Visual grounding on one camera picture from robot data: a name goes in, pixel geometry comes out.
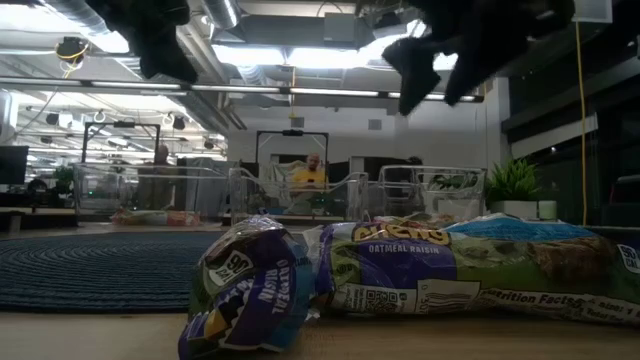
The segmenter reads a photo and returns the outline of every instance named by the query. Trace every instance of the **yellow shirt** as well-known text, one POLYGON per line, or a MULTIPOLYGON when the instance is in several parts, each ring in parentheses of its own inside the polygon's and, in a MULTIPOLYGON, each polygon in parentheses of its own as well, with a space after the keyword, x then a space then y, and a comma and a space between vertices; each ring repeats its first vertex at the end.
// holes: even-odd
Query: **yellow shirt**
POLYGON ((324 184, 324 170, 309 171, 309 169, 302 169, 293 175, 292 180, 296 183, 324 184))

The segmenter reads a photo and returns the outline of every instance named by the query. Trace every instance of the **wooden table surface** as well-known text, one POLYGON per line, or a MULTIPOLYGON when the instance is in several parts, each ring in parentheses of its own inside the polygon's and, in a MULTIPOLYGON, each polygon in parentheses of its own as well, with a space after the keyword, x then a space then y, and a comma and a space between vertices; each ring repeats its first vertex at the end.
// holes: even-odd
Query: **wooden table surface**
MULTIPOLYGON (((2 359, 176 359, 185 315, 0 314, 2 359)), ((607 359, 640 358, 638 330, 538 318, 321 318, 282 354, 215 359, 607 359)))

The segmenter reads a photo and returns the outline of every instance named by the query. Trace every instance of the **blue round rug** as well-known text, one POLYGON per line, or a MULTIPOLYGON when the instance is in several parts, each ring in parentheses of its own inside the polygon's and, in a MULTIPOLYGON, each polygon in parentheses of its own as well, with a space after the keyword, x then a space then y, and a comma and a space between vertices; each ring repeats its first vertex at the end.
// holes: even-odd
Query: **blue round rug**
POLYGON ((193 269, 223 232, 136 232, 0 241, 0 310, 186 311, 193 269))

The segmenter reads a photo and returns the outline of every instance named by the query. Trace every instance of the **computer monitor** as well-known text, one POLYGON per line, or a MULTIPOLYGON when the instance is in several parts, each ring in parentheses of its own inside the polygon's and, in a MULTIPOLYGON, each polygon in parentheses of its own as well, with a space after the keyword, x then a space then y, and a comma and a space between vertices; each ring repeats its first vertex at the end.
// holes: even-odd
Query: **computer monitor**
POLYGON ((29 155, 28 146, 0 146, 0 184, 24 184, 27 155, 29 155))

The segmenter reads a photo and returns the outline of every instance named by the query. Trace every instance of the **clear plastic bin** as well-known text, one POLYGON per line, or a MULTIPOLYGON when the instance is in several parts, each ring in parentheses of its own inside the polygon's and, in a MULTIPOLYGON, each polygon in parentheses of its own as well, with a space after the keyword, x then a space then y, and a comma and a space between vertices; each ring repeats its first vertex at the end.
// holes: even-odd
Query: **clear plastic bin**
POLYGON ((360 221, 364 217, 368 174, 353 173, 335 184, 261 181, 246 170, 229 176, 231 222, 269 214, 287 222, 360 221))
POLYGON ((384 166, 369 186, 368 215, 470 220, 483 213, 484 169, 384 166))
POLYGON ((225 210, 228 177, 212 169, 101 163, 73 168, 76 212, 82 220, 164 211, 177 217, 197 215, 202 223, 219 219, 225 210))

